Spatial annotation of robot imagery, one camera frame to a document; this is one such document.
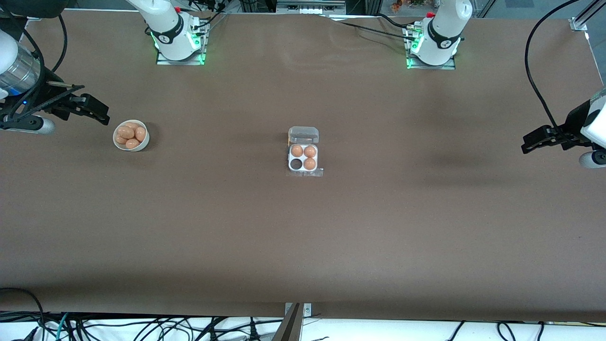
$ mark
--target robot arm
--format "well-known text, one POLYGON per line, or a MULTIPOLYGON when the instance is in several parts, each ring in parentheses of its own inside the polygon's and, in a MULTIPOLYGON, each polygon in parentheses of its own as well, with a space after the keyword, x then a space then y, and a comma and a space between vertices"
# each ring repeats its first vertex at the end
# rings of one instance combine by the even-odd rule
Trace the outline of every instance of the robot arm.
POLYGON ((606 87, 566 117, 558 127, 542 126, 524 136, 522 152, 557 146, 563 150, 575 146, 591 147, 592 152, 581 155, 579 162, 585 168, 606 167, 606 87))
POLYGON ((415 23, 422 34, 411 52, 426 64, 443 65, 456 53, 461 32, 472 13, 469 0, 443 0, 435 17, 415 23))
POLYGON ((109 123, 108 107, 85 93, 73 93, 84 86, 75 87, 63 83, 63 79, 44 68, 23 45, 0 30, 0 129, 20 132, 49 134, 55 129, 53 121, 32 115, 44 110, 67 121, 70 114, 89 116, 103 125, 109 123), (43 80, 37 87, 38 79, 43 80), (35 89, 37 96, 26 100, 25 94, 35 89), (22 112, 15 109, 25 106, 22 112))
POLYGON ((178 12, 169 0, 126 0, 145 19, 156 47, 167 59, 180 61, 201 48, 192 37, 200 31, 197 17, 178 12))

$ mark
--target egg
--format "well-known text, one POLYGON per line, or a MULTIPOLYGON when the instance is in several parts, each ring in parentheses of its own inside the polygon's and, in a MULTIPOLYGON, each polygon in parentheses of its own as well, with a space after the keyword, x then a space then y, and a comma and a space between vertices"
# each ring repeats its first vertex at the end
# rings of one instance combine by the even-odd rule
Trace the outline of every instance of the egg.
POLYGON ((291 153, 291 154, 292 154, 294 157, 296 157, 296 158, 301 157, 301 156, 303 155, 303 147, 301 147, 301 146, 299 146, 299 145, 295 144, 295 145, 294 145, 294 146, 293 146, 293 147, 290 149, 290 153, 291 153))
POLYGON ((131 127, 121 126, 118 128, 118 135, 129 140, 135 137, 135 131, 131 127))
POLYGON ((121 137, 120 135, 116 135, 116 142, 117 142, 118 144, 125 144, 125 143, 126 143, 126 141, 127 141, 127 140, 126 140, 125 138, 121 137))
POLYGON ((316 160, 312 158, 305 159, 305 162, 303 162, 303 167, 305 167, 305 169, 308 171, 314 169, 316 167, 316 160))
POLYGON ((139 141, 137 141, 137 140, 136 140, 136 139, 134 139, 134 138, 131 138, 130 140, 126 141, 126 143, 125 143, 125 144, 126 144, 126 148, 127 148, 127 149, 133 149, 133 148, 135 148, 136 146, 138 146, 138 145, 139 145, 139 141))
POLYGON ((316 148, 314 146, 305 147, 305 156, 309 158, 316 156, 316 148))
POLYGON ((145 131, 145 128, 137 127, 137 129, 135 129, 135 138, 139 142, 143 142, 143 139, 145 138, 145 134, 147 134, 147 132, 145 131))
POLYGON ((138 127, 140 127, 140 125, 134 123, 134 122, 126 122, 124 123, 125 126, 132 128, 133 130, 136 130, 138 127))

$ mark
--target brown table surface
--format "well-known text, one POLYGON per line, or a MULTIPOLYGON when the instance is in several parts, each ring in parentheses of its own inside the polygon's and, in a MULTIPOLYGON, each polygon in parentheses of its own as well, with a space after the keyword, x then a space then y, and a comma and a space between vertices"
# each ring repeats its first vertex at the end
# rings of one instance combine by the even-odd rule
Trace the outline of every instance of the brown table surface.
MULTIPOLYGON (((229 16, 199 67, 156 66, 137 13, 64 16, 58 74, 111 123, 0 134, 2 286, 52 311, 606 318, 606 173, 578 165, 583 149, 520 150, 548 123, 524 73, 534 21, 471 20, 440 72, 320 16, 229 16), (149 126, 142 152, 112 143, 127 119, 149 126), (320 131, 322 178, 287 175, 297 125, 320 131)), ((59 22, 29 30, 54 64, 59 22)), ((530 67, 560 122, 602 86, 563 20, 530 67)))

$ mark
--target white bowl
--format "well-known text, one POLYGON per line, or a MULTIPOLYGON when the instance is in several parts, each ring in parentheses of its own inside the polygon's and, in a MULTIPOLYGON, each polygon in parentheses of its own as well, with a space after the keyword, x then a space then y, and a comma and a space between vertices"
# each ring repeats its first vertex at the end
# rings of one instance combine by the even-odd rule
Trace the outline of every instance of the white bowl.
POLYGON ((114 135, 112 137, 112 141, 114 141, 114 145, 116 147, 118 147, 119 149, 126 150, 127 152, 138 152, 139 150, 142 150, 143 148, 145 148, 147 146, 147 144, 149 143, 149 141, 150 141, 150 131, 145 126, 145 123, 143 123, 141 121, 138 121, 138 120, 127 120, 127 121, 124 121, 124 122, 118 124, 118 126, 116 127, 116 129, 114 129, 114 135), (129 123, 129 122, 130 123, 136 123, 136 124, 142 126, 143 128, 145 128, 145 138, 143 139, 143 142, 139 143, 139 145, 136 146, 133 149, 128 149, 128 148, 126 148, 125 145, 118 144, 118 142, 116 142, 116 135, 118 134, 118 128, 120 128, 121 126, 123 126, 125 123, 129 123))

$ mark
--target silver cylinder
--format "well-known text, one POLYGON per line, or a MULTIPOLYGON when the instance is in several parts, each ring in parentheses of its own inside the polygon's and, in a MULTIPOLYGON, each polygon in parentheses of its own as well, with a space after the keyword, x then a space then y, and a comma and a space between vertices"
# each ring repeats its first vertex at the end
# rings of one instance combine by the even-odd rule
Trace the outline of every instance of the silver cylinder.
POLYGON ((0 75, 0 89, 9 96, 19 95, 31 89, 40 75, 40 62, 21 44, 13 65, 0 75))

